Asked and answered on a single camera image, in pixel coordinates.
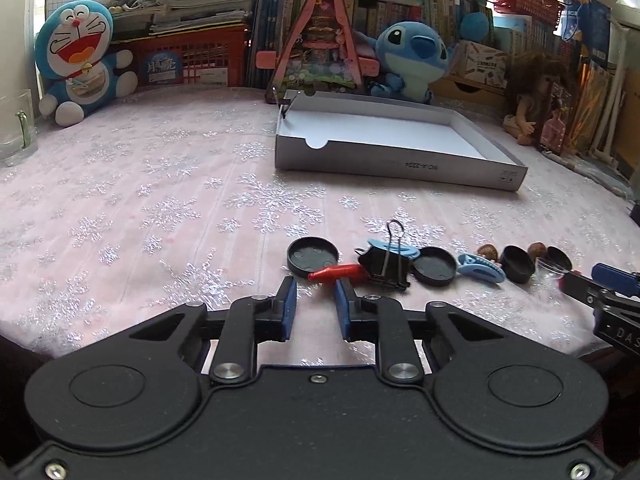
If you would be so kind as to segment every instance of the green mug handle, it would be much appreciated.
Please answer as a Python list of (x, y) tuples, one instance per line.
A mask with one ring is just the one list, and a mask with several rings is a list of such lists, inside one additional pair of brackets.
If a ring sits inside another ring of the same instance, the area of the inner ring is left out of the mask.
[(16, 114), (20, 121), (20, 129), (22, 130), (22, 148), (28, 148), (31, 144), (31, 129), (29, 127), (29, 119), (27, 114), (20, 111)]

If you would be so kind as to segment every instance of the black lid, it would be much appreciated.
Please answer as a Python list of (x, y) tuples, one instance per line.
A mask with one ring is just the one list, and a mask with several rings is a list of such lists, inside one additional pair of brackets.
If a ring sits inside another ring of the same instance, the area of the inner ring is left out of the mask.
[(425, 285), (449, 285), (457, 272), (456, 259), (440, 247), (423, 247), (420, 249), (420, 256), (412, 261), (412, 275)]
[(569, 257), (557, 247), (546, 248), (546, 259), (564, 270), (572, 270), (574, 268), (574, 264), (571, 263)]
[(527, 283), (536, 272), (536, 264), (533, 263), (529, 253), (515, 245), (507, 245), (500, 255), (502, 270), (513, 283)]
[(298, 238), (287, 249), (287, 266), (300, 278), (338, 264), (338, 249), (324, 238)]

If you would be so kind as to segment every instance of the blue hair clip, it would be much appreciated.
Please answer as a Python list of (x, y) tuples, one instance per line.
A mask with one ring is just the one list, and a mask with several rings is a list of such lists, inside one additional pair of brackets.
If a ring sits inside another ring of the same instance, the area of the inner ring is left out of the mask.
[[(382, 240), (376, 240), (375, 238), (369, 238), (367, 243), (371, 247), (375, 247), (377, 249), (382, 249), (384, 251), (389, 250), (392, 253), (398, 254), (398, 245), (391, 244), (389, 248), (389, 242), (383, 242)], [(410, 260), (415, 260), (418, 256), (420, 256), (420, 249), (414, 247), (412, 245), (400, 245), (400, 256), (406, 256)]]
[(458, 263), (458, 272), (465, 276), (473, 276), (491, 283), (502, 283), (506, 279), (500, 267), (477, 254), (459, 254)]

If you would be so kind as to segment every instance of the red plastic basket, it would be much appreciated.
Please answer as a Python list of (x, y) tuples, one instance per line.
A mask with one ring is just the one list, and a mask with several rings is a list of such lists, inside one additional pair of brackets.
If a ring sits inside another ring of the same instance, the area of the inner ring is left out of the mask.
[(227, 85), (242, 86), (244, 84), (244, 51), (247, 44), (247, 28), (244, 25), (235, 25), (144, 38), (121, 44), (119, 47), (132, 51), (135, 66), (138, 67), (140, 86), (148, 84), (147, 78), (143, 76), (146, 67), (142, 64), (145, 59), (162, 51), (171, 51), (182, 56), (183, 83), (204, 82), (204, 73), (207, 73), (207, 70), (226, 68)]
[(560, 20), (563, 7), (557, 0), (494, 0), (497, 12), (526, 14), (554, 27)]

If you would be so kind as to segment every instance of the open box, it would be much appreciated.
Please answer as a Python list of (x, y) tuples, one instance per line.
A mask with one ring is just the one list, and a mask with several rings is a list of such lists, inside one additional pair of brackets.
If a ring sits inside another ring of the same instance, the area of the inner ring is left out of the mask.
[(287, 91), (275, 166), (517, 191), (527, 168), (461, 114), (392, 99)]

